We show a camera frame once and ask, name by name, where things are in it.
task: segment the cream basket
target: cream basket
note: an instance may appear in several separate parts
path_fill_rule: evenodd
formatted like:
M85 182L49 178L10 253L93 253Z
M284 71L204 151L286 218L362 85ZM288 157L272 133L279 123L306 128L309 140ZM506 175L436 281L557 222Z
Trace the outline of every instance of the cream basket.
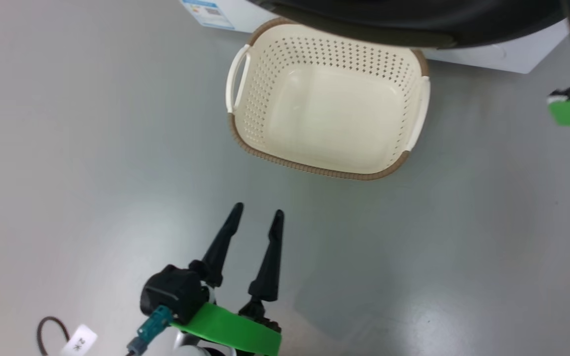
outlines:
M231 130L247 152L301 171L359 180L382 178L405 162L429 97L420 51L342 38L285 19L256 30L226 82Z

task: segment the gray table surface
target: gray table surface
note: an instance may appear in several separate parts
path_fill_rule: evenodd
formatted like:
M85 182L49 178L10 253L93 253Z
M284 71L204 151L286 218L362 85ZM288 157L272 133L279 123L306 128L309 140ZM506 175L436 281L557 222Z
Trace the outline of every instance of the gray table surface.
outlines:
M0 0L0 355L38 354L45 315L125 354L147 277L201 257L237 201L219 302L246 302L283 209L283 355L570 355L570 129L545 107L570 43L529 75L430 63L412 156L355 182L233 142L246 38L176 0Z

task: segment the white sticker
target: white sticker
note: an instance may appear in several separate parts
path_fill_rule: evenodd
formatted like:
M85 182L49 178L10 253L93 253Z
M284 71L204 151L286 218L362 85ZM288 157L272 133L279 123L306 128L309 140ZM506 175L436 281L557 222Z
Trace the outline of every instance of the white sticker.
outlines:
M79 326L70 341L61 349L61 356L83 356L91 349L98 336L86 325Z
M217 29L235 29L214 2L201 0L181 0L181 2L201 25L216 27Z

